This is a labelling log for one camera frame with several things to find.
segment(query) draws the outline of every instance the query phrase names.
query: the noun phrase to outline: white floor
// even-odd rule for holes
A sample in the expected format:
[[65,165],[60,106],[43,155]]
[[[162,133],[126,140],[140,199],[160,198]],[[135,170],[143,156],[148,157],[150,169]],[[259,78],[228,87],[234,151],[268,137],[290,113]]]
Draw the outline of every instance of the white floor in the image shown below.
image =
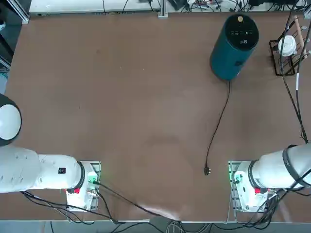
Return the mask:
[[[189,0],[190,6],[195,0]],[[234,9],[236,0],[218,0],[220,2],[221,10],[223,12],[228,12],[230,8]],[[248,0],[238,0],[242,1],[242,7],[244,7],[243,2],[245,1],[246,7],[245,11],[248,10],[249,5],[247,5]],[[44,14],[44,13],[74,13],[74,12],[103,12],[104,9],[106,12],[109,11],[122,11],[126,0],[32,0],[30,6],[31,14]],[[297,5],[303,5],[304,0],[300,0]],[[252,11],[267,11],[273,4],[264,3],[259,7],[254,7]],[[160,8],[159,0],[153,0],[151,4],[154,10]],[[216,9],[216,4],[209,4],[215,12],[219,11]],[[138,0],[128,0],[124,11],[139,11],[139,10],[150,10],[149,3],[139,3]],[[202,9],[203,11],[211,12],[212,10]],[[195,8],[193,12],[200,12],[200,8]],[[167,2],[167,12],[175,12],[172,6]]]

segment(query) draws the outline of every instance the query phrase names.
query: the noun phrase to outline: white robot head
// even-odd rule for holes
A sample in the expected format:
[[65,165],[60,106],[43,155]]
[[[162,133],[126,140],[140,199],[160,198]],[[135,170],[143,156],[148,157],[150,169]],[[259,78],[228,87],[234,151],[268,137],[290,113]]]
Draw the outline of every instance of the white robot head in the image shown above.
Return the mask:
[[0,94],[0,146],[10,144],[21,129],[21,113],[18,106]]

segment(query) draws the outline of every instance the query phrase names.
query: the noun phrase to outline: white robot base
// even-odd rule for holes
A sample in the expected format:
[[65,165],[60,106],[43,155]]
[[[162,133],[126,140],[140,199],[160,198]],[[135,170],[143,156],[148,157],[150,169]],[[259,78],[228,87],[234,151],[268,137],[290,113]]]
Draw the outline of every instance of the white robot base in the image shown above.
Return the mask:
[[[85,210],[98,209],[99,185],[93,184],[93,181],[98,181],[101,174],[101,162],[99,161],[81,161],[84,170],[85,178],[80,189],[75,189],[73,192],[66,190],[67,204],[83,208]],[[85,210],[77,208],[68,208],[69,211],[83,212]]]
[[242,212],[264,212],[268,192],[253,188],[248,178],[248,168],[251,161],[242,161],[233,175],[232,182],[236,186]]

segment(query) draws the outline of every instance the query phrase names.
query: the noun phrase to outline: cable plug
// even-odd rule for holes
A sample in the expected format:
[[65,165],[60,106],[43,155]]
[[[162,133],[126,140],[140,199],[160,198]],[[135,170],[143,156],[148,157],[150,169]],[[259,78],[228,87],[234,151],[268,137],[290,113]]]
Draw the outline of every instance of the cable plug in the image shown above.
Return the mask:
[[206,176],[210,174],[210,168],[207,166],[207,164],[205,164],[205,167],[204,167],[204,174]]

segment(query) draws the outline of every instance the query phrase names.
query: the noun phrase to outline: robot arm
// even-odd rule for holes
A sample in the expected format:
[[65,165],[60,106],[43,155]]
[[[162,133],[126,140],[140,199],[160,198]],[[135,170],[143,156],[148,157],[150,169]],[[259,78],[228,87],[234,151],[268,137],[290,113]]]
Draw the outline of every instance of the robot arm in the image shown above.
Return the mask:
[[[311,168],[311,144],[289,146],[259,160],[242,161],[234,174],[243,212],[256,212],[268,199],[269,189],[288,189]],[[310,187],[311,174],[294,188]]]
[[89,181],[98,181],[98,174],[90,162],[13,146],[0,147],[0,155],[0,193],[65,189],[68,205],[90,210],[97,202],[98,187]]
[[13,146],[0,147],[0,154],[0,193],[80,188],[82,168],[72,157]]

